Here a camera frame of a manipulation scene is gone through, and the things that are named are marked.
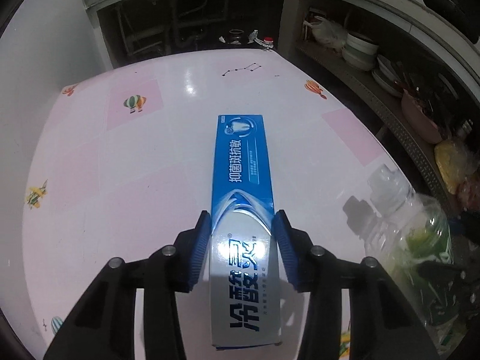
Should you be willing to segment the dark jar on floor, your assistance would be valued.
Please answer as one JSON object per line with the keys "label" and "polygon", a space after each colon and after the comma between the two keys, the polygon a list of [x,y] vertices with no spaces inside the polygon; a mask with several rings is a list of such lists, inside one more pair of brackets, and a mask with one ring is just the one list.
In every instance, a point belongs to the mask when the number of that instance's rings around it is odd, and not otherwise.
{"label": "dark jar on floor", "polygon": [[246,42],[245,32],[238,28],[232,28],[226,36],[226,43],[230,45],[242,45]]}

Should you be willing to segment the blue toothpaste box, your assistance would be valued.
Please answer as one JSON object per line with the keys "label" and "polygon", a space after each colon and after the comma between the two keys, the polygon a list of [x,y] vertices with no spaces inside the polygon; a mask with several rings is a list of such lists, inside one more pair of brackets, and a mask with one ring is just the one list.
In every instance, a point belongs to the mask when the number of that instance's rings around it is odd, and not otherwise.
{"label": "blue toothpaste box", "polygon": [[261,115],[220,115],[211,195],[211,340],[217,350],[281,339],[278,244]]}

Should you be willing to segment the stacked plates on shelf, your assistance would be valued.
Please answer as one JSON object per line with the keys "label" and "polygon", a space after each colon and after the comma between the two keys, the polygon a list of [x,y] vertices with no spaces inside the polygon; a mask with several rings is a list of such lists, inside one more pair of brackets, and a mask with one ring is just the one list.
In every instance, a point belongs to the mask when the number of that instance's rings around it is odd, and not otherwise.
{"label": "stacked plates on shelf", "polygon": [[377,56],[377,66],[373,69],[372,76],[379,86],[390,95],[397,98],[403,96],[402,88],[396,84],[397,81],[400,81],[400,77],[396,75],[391,62],[383,55]]}

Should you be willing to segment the stacked white green bowls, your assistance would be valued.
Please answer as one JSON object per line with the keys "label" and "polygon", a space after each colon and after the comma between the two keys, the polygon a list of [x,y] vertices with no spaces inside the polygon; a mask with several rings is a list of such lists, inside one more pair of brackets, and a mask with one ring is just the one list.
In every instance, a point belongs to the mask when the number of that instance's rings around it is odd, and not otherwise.
{"label": "stacked white green bowls", "polygon": [[348,33],[342,49],[343,59],[352,67],[363,72],[374,68],[378,45],[372,39],[359,33]]}

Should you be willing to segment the white plastic bag on shelf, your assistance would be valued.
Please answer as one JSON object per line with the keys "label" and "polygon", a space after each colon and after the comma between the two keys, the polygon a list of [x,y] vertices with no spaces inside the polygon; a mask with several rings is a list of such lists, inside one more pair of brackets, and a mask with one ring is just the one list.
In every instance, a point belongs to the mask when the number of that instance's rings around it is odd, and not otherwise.
{"label": "white plastic bag on shelf", "polygon": [[313,21],[305,20],[303,25],[309,29],[316,42],[340,52],[347,42],[347,31],[335,22],[321,16],[314,16]]}

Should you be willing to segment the pink plastic basin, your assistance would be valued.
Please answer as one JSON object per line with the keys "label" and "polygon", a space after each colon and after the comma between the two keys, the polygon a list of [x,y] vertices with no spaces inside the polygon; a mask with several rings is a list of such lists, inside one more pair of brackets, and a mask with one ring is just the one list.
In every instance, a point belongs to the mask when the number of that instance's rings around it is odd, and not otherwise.
{"label": "pink plastic basin", "polygon": [[436,145],[443,139],[438,126],[422,111],[422,108],[406,89],[401,100],[402,113],[416,133],[427,143]]}

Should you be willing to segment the red contents plastic bag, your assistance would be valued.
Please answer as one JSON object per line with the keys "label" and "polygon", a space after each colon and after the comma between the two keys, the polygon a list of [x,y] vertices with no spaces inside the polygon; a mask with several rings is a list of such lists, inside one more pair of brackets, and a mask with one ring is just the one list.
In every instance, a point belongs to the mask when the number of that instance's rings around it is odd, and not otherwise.
{"label": "red contents plastic bag", "polygon": [[461,207],[467,211],[480,211],[479,178],[470,178],[461,183],[457,189]]}

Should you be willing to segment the wooden shelf board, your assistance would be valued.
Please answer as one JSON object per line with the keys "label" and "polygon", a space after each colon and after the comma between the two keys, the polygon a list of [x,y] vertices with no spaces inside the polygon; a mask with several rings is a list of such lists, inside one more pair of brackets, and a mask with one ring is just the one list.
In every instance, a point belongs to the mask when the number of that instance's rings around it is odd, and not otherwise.
{"label": "wooden shelf board", "polygon": [[295,48],[335,75],[352,90],[389,128],[421,173],[433,197],[449,216],[460,213],[456,197],[447,190],[434,158],[434,147],[424,141],[404,117],[399,101],[380,87],[371,75],[346,63],[332,51],[308,41]]}

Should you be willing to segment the yellow bag of food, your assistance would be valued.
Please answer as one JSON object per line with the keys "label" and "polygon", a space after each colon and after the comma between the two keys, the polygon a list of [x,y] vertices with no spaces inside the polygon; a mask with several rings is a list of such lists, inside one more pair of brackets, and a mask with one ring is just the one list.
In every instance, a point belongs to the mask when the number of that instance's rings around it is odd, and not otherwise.
{"label": "yellow bag of food", "polygon": [[434,147],[434,157],[443,182],[452,195],[479,166],[479,161],[460,139],[441,141]]}

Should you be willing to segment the green-label clear plastic bottle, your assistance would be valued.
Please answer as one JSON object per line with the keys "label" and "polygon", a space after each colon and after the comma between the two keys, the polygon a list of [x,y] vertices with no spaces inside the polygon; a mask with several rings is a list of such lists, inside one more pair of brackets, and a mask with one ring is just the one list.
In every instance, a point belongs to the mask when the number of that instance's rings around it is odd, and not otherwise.
{"label": "green-label clear plastic bottle", "polygon": [[412,304],[438,352],[446,353],[459,314],[455,275],[441,270],[422,276],[420,267],[454,263],[448,218],[435,198],[415,192],[399,170],[380,166],[368,186],[368,201],[350,197],[343,206],[347,225]]}

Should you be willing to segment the yellow cooking oil bottle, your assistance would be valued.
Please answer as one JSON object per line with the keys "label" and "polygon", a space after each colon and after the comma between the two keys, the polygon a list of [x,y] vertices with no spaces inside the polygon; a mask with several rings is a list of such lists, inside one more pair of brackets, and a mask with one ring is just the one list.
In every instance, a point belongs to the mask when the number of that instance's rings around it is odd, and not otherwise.
{"label": "yellow cooking oil bottle", "polygon": [[267,50],[272,49],[274,46],[273,39],[271,37],[265,37],[263,39],[263,47]]}

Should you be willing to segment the pink patterned tablecloth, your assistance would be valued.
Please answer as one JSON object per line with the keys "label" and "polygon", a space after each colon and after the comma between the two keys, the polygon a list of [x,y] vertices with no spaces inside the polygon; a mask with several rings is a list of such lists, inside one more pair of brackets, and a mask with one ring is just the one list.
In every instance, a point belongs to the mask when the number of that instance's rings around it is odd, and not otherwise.
{"label": "pink patterned tablecloth", "polygon": [[27,185],[46,187],[22,226],[36,359],[110,258],[147,258],[210,208],[217,119],[246,114],[264,119],[275,208],[337,257],[364,257],[371,175],[407,178],[324,77],[259,49],[119,68],[56,98],[33,156]]}

